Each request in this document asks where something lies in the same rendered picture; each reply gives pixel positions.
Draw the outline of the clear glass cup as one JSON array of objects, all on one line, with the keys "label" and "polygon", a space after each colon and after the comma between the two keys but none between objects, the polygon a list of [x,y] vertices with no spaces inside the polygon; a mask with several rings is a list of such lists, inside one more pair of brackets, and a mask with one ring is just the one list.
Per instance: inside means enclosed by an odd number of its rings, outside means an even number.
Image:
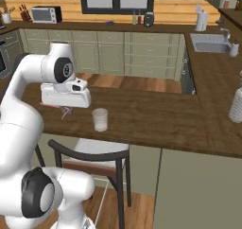
[{"label": "clear glass cup", "polygon": [[108,129],[108,111],[104,108],[97,108],[92,111],[95,130],[104,132]]}]

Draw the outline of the built-in oven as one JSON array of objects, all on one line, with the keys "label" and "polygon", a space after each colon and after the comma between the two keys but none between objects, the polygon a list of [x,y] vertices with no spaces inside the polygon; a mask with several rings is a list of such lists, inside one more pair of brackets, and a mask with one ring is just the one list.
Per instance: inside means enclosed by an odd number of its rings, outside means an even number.
[{"label": "built-in oven", "polygon": [[5,42],[2,46],[2,51],[6,69],[1,74],[1,77],[4,78],[11,74],[15,59],[23,53],[23,45],[18,30],[2,34],[0,41]]}]

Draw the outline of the dark grey canister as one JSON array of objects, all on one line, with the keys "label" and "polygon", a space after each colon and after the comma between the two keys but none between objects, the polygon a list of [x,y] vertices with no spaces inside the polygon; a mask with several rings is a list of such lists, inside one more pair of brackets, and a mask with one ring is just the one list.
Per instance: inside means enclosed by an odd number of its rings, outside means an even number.
[{"label": "dark grey canister", "polygon": [[151,27],[154,23],[154,13],[153,12],[147,12],[144,16],[144,26]]}]

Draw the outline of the dark chair with white seat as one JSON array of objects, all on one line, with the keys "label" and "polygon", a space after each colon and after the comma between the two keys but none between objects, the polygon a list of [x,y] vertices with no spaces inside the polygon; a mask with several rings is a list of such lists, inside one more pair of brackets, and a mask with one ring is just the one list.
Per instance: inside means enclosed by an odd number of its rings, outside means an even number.
[{"label": "dark chair with white seat", "polygon": [[54,150],[57,167],[85,171],[109,179],[117,193],[119,229],[125,229],[123,169],[126,170],[127,204],[131,207],[130,145],[79,138],[73,150],[53,139],[48,141],[48,146]]}]

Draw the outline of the black framed window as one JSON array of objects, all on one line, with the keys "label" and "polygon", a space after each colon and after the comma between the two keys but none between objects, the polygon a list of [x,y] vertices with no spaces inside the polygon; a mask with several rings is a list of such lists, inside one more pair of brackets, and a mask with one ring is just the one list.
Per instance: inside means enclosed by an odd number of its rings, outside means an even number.
[{"label": "black framed window", "polygon": [[83,14],[142,14],[153,11],[154,0],[80,0]]}]

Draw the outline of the dark dishwasher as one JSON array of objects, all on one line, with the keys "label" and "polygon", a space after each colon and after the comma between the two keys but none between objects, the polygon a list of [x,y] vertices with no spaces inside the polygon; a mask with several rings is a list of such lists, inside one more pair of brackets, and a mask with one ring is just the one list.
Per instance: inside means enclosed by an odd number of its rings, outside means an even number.
[{"label": "dark dishwasher", "polygon": [[197,93],[187,48],[184,49],[181,66],[181,92],[187,95],[195,95]]}]

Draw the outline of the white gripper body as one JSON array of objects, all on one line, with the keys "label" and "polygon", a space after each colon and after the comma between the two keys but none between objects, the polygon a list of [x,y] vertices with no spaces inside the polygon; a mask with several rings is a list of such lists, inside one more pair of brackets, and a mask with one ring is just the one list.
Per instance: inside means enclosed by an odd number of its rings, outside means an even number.
[{"label": "white gripper body", "polygon": [[86,82],[65,82],[41,85],[42,103],[50,106],[88,108],[91,105],[91,94]]}]

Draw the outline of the silver tap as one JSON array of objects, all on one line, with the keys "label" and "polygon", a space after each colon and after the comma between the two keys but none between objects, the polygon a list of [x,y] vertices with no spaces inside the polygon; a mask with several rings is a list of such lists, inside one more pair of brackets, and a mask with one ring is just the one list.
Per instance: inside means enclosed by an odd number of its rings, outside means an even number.
[{"label": "silver tap", "polygon": [[226,34],[225,34],[225,42],[228,42],[231,38],[231,32],[228,28],[221,28],[220,31],[224,31]]}]

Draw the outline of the white soap dispenser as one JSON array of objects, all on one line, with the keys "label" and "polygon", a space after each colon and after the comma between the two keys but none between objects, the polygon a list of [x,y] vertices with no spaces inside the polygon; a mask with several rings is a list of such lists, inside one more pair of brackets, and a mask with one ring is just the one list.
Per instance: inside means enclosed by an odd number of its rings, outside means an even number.
[{"label": "white soap dispenser", "polygon": [[235,40],[231,46],[229,55],[233,58],[236,57],[238,55],[238,48],[239,48],[239,42]]}]

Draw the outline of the green counter cupboard panel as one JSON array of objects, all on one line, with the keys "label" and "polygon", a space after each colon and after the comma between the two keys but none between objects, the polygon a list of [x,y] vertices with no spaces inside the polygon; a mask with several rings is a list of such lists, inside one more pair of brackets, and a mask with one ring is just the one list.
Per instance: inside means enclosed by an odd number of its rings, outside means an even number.
[{"label": "green counter cupboard panel", "polygon": [[242,229],[242,159],[132,145],[130,169],[154,200],[131,229]]}]

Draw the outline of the steel sink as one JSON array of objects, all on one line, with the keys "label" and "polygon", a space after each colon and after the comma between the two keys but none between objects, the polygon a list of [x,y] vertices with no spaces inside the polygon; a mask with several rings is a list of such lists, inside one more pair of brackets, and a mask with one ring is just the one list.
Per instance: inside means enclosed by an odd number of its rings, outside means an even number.
[{"label": "steel sink", "polygon": [[190,34],[196,52],[229,53],[231,44],[221,34]]}]

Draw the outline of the knife block with knives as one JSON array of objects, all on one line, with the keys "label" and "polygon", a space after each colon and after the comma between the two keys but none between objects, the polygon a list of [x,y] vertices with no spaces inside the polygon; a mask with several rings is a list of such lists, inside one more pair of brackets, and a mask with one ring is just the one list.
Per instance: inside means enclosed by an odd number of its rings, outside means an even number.
[{"label": "knife block with knives", "polygon": [[24,22],[30,22],[31,21],[31,17],[30,17],[30,14],[26,8],[25,5],[21,5],[19,7],[19,10],[20,10],[20,14],[21,14],[21,17],[23,19]]}]

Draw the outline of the white paper towel roll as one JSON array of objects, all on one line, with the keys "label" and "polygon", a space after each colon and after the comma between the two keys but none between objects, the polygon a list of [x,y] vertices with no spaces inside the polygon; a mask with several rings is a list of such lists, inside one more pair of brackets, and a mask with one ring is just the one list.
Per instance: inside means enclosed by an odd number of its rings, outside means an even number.
[{"label": "white paper towel roll", "polygon": [[203,9],[198,13],[195,31],[205,31],[208,22],[208,13]]}]

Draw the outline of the white pot with utensils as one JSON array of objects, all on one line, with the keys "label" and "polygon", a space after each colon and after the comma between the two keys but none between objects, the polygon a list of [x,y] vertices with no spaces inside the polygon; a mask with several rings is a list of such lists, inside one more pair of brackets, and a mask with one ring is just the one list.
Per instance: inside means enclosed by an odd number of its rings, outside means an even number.
[{"label": "white pot with utensils", "polygon": [[3,22],[5,24],[11,23],[11,13],[15,10],[15,7],[10,7],[9,9],[0,8],[0,14],[2,15]]}]

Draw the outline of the silver toaster oven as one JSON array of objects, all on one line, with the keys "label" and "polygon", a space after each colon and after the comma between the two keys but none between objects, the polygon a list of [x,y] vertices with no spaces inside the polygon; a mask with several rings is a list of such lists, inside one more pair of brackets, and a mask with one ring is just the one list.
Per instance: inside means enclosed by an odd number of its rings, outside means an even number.
[{"label": "silver toaster oven", "polygon": [[30,9],[32,22],[37,24],[57,24],[62,21],[60,6],[36,6]]}]

